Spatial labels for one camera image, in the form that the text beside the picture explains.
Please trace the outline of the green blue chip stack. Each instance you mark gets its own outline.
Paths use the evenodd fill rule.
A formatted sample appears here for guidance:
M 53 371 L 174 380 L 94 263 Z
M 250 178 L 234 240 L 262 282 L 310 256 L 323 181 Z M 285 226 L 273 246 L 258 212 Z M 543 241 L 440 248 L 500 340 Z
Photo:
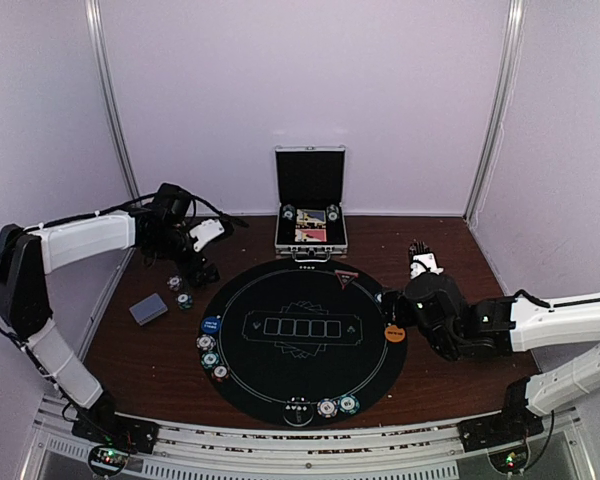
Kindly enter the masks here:
M 193 306 L 193 298 L 188 293 L 181 293 L 176 297 L 176 303 L 180 310 L 188 310 Z

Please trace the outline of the blue white chips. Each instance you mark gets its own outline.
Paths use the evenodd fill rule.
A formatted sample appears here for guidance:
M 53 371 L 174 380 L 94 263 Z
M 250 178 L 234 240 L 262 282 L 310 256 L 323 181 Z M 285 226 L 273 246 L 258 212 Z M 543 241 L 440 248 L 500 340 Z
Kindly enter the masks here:
M 196 339 L 196 346 L 200 352 L 209 352 L 212 351 L 216 346 L 216 340 L 211 335 L 200 335 Z
M 316 404 L 316 411 L 321 417 L 325 419 L 333 418 L 337 415 L 339 411 L 338 403 L 335 400 L 329 398 L 319 400 Z

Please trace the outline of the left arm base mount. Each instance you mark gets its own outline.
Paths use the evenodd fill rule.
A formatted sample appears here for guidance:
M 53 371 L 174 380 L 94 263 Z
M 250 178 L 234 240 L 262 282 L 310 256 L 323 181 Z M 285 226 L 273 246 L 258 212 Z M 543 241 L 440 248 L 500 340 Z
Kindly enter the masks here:
M 159 425 L 154 421 L 118 414 L 115 400 L 107 390 L 100 393 L 90 407 L 80 406 L 77 397 L 62 387 L 59 391 L 76 410 L 77 417 L 71 428 L 73 436 L 131 454 L 151 454 L 154 451 Z

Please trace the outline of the blue white 10 chip stack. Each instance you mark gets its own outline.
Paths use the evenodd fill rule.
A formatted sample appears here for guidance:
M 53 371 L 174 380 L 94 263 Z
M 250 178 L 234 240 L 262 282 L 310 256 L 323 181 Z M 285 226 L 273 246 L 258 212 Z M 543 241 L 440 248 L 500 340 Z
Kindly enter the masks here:
M 180 291 L 183 287 L 183 279 L 179 275 L 174 275 L 168 278 L 167 286 L 171 291 Z

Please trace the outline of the orange big blind button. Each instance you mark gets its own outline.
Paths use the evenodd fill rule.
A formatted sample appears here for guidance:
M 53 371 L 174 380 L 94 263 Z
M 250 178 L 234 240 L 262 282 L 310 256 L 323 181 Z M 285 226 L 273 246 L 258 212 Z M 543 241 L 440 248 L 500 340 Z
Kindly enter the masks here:
M 384 337 L 390 343 L 401 343 L 406 340 L 406 330 L 398 325 L 388 325 L 384 330 Z

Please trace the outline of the green chips front seat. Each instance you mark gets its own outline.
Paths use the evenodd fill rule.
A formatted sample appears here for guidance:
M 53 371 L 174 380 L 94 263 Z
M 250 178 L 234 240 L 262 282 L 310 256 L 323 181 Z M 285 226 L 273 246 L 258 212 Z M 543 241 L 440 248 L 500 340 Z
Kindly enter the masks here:
M 342 395 L 337 399 L 337 406 L 340 412 L 347 415 L 354 415 L 360 409 L 360 403 L 354 395 Z

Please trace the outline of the blue small blind button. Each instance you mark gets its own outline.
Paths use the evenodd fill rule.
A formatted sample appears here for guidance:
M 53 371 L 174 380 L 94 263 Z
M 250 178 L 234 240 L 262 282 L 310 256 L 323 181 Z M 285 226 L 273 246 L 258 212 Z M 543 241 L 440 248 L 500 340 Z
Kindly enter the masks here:
M 207 335 L 214 335 L 221 329 L 222 319 L 219 316 L 209 316 L 202 320 L 200 331 Z

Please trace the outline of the grey blue card deck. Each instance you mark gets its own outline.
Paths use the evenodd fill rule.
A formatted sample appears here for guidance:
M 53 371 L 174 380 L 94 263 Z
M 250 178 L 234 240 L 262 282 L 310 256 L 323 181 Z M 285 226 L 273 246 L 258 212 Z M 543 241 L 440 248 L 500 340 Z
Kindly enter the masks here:
M 168 312 L 168 306 L 158 293 L 154 293 L 132 305 L 129 312 L 139 326 L 144 326 Z

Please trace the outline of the blue white chips front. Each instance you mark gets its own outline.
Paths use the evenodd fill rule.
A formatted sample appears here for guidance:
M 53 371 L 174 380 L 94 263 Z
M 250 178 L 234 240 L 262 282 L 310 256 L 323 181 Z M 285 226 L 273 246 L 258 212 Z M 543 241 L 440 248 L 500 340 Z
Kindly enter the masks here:
M 319 400 L 316 404 L 316 411 L 321 417 L 325 419 L 333 418 L 337 415 L 339 411 L 338 403 L 335 400 L 329 398 Z

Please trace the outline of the red black triangle marker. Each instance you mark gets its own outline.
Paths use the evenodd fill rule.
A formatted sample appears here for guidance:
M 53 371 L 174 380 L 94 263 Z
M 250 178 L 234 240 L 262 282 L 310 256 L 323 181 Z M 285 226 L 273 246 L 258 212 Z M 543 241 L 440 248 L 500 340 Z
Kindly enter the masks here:
M 345 289 L 354 280 L 359 278 L 359 273 L 353 272 L 353 271 L 336 269 L 334 271 L 334 274 L 335 274 L 337 280 L 339 281 L 342 289 Z

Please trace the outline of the clear round dealer button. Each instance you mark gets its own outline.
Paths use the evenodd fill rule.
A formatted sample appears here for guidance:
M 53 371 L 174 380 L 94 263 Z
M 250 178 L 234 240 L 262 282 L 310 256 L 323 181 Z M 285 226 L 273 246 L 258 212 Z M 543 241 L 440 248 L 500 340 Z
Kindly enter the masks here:
M 283 408 L 283 419 L 292 427 L 308 426 L 314 419 L 315 412 L 311 402 L 303 396 L 293 396 Z

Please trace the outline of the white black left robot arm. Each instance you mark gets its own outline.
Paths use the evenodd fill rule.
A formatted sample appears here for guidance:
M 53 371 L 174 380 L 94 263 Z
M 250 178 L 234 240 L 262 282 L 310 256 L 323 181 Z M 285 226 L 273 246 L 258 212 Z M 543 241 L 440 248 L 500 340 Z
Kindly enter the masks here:
M 51 279 L 112 252 L 137 250 L 175 264 L 190 285 L 217 280 L 206 247 L 232 234 L 238 218 L 171 183 L 118 205 L 0 231 L 0 333 L 24 353 L 61 394 L 89 409 L 86 429 L 103 444 L 124 433 L 106 387 L 79 359 L 55 319 Z

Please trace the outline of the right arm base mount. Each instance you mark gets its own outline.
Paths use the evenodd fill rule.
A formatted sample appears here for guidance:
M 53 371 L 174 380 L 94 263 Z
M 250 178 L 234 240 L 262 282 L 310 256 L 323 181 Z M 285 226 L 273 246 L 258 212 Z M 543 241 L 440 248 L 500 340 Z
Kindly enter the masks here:
M 525 377 L 507 387 L 502 409 L 498 413 L 457 424 L 465 452 L 522 441 L 544 431 L 542 417 L 528 408 L 526 387 L 529 381 L 530 377 Z

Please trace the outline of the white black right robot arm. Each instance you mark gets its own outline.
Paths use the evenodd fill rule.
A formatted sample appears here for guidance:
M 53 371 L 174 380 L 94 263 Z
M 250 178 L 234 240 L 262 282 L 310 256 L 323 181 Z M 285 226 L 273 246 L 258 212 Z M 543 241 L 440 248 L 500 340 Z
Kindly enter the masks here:
M 452 277 L 424 272 L 402 290 L 382 291 L 378 299 L 391 325 L 417 328 L 448 361 L 592 343 L 569 362 L 508 386 L 503 412 L 492 423 L 499 440 L 515 440 L 530 426 L 531 414 L 545 416 L 600 388 L 600 292 L 540 299 L 519 290 L 469 304 Z

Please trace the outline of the orange chips seat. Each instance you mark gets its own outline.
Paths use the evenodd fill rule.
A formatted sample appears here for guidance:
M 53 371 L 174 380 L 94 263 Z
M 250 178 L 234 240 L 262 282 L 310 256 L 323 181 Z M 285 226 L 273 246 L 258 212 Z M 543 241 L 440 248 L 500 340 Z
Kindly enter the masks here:
M 216 382 L 224 382 L 230 376 L 230 371 L 225 365 L 216 365 L 211 371 L 211 377 Z

